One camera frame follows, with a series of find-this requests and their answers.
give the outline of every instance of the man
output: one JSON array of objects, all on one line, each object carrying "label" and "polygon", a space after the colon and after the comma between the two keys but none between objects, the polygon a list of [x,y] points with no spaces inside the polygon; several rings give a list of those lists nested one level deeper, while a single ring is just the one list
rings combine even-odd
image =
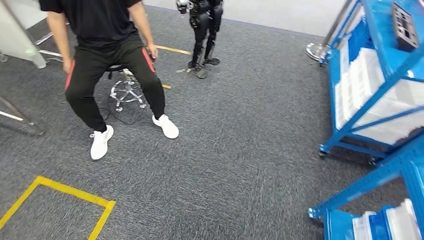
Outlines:
[{"label": "man", "polygon": [[[66,99],[73,111],[94,130],[91,147],[93,160],[108,151],[114,129],[100,115],[93,93],[105,70],[121,64],[129,69],[141,85],[153,112],[153,123],[170,139],[179,135],[178,128],[165,115],[165,94],[161,81],[138,30],[146,40],[152,57],[158,57],[149,22],[141,0],[39,0],[47,12],[47,23],[63,56],[67,73]],[[78,46],[72,57],[65,21],[76,34]]]}]

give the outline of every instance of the hand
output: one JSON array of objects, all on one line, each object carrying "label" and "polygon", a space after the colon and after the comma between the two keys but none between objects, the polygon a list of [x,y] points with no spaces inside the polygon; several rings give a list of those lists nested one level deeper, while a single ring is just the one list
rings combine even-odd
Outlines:
[{"label": "hand", "polygon": [[154,44],[149,44],[149,45],[147,45],[147,48],[150,51],[153,59],[157,59],[158,58],[158,49],[156,48],[156,46]]},{"label": "hand", "polygon": [[63,71],[67,74],[69,74],[69,72],[71,71],[72,61],[72,58],[63,60]]}]

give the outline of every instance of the black cable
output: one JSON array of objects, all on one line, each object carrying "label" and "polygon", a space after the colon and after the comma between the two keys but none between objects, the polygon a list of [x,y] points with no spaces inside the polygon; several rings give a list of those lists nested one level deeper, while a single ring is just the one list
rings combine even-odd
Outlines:
[{"label": "black cable", "polygon": [[107,108],[104,108],[104,107],[99,108],[100,111],[105,110],[107,112],[107,116],[104,117],[104,121],[108,120],[110,117],[114,117],[115,119],[117,119],[118,121],[120,121],[121,123],[123,123],[125,125],[133,125],[142,118],[142,114],[144,113],[146,108],[142,108],[142,111],[140,111],[140,115],[138,117],[136,117],[136,119],[133,122],[126,122],[126,121],[120,119],[117,115],[113,114],[113,112],[114,112],[113,110],[110,110],[110,108],[111,108],[111,106],[110,106],[111,98],[109,97],[109,95],[107,97],[108,97],[107,103],[106,103]]}]

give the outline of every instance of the gray carpet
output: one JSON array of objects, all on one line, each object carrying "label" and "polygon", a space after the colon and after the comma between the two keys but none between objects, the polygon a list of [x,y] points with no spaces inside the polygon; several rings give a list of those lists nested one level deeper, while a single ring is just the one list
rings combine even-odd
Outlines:
[{"label": "gray carpet", "polygon": [[[156,44],[190,51],[188,19],[148,7]],[[37,39],[45,22],[32,28]],[[325,68],[305,55],[319,37],[231,20],[222,23],[215,55],[222,61],[200,80],[183,69],[190,56],[161,50],[156,68],[166,89],[166,112],[180,129],[166,139],[149,109],[126,104],[108,154],[91,161],[90,130],[63,94],[59,63],[44,69],[11,58],[0,64],[0,93],[43,128],[1,119],[0,216],[37,175],[115,200],[99,240],[315,240],[323,229],[306,215],[370,169],[367,159],[318,157],[330,135]],[[55,50],[53,40],[42,45]],[[103,79],[96,99],[114,110]],[[353,213],[399,204],[400,181],[348,204]],[[41,187],[0,231],[2,240],[87,238],[102,208]]]}]

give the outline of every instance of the black t-shirt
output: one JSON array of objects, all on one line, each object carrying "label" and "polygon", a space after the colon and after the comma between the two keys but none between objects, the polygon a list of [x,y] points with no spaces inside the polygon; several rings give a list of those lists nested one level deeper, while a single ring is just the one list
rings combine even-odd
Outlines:
[{"label": "black t-shirt", "polygon": [[141,0],[39,0],[44,12],[64,13],[78,44],[85,48],[113,48],[138,36],[128,8]]}]

